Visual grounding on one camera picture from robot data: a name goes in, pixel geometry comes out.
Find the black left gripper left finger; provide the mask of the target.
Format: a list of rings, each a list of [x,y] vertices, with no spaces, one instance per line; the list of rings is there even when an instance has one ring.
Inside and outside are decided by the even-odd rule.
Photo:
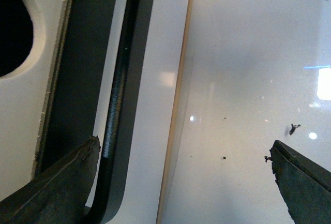
[[[50,166],[1,201],[1,223],[79,223],[100,152],[98,137]]]

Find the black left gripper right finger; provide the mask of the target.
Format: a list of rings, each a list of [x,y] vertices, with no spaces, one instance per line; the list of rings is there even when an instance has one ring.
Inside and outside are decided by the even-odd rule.
[[[330,172],[279,140],[270,156],[272,172],[295,223],[330,223]]]

